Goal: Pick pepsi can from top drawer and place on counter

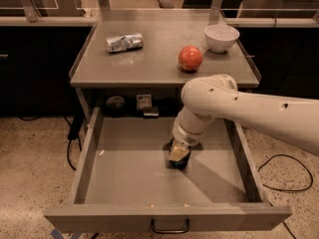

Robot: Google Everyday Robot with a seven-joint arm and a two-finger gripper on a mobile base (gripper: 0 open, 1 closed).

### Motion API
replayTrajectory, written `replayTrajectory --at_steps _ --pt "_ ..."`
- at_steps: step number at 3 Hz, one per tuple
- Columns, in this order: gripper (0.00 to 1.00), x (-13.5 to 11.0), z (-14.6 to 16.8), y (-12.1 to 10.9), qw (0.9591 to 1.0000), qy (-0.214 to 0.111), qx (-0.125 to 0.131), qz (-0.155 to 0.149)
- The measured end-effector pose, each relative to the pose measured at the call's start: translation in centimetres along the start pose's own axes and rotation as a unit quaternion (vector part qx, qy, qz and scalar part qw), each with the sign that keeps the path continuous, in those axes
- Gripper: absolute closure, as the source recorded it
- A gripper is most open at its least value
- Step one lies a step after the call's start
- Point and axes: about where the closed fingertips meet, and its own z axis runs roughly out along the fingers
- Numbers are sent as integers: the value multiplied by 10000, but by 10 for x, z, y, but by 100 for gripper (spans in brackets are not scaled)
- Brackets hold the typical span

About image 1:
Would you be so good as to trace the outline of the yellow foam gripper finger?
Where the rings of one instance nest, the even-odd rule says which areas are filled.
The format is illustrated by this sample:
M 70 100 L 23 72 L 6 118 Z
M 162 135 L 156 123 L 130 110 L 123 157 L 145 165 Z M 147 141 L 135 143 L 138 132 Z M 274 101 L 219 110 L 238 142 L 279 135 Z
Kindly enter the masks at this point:
M 177 140 L 173 140 L 169 148 L 169 160 L 170 161 L 181 161 L 189 153 L 189 148 Z

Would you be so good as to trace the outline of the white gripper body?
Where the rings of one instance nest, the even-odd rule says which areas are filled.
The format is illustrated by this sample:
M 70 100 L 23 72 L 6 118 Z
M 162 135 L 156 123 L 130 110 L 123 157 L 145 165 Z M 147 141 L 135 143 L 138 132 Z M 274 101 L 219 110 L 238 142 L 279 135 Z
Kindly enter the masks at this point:
M 210 123 L 210 116 L 197 115 L 183 107 L 174 120 L 172 138 L 184 145 L 196 146 Z

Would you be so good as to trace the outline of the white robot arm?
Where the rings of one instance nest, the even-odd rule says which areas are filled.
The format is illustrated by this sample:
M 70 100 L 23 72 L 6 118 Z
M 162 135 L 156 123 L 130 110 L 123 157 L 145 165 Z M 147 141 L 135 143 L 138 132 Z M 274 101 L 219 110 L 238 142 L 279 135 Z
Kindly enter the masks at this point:
M 208 126 L 227 119 L 319 153 L 319 101 L 241 92 L 229 75 L 195 78 L 181 89 L 169 160 L 186 161 Z

